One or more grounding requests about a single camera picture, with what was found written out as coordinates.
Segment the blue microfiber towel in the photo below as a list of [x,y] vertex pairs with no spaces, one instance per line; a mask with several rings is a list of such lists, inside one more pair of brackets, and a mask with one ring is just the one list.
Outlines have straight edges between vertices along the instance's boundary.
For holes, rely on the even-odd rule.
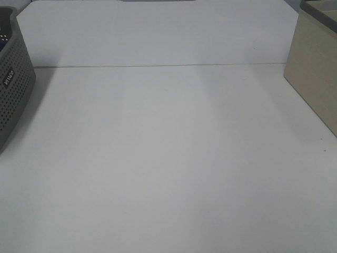
[[0,37],[0,51],[6,46],[8,38],[1,36]]

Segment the beige storage box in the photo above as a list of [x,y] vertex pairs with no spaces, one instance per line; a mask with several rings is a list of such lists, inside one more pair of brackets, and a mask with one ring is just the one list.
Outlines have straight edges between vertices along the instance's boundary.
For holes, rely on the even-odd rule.
[[336,1],[301,1],[285,79],[336,134]]

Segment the grey perforated plastic basket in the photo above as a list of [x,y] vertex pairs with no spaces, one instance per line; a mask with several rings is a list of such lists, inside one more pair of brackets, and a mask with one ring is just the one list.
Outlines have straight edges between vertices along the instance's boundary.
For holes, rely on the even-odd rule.
[[17,10],[1,6],[1,148],[15,129],[36,81],[36,74],[17,21]]

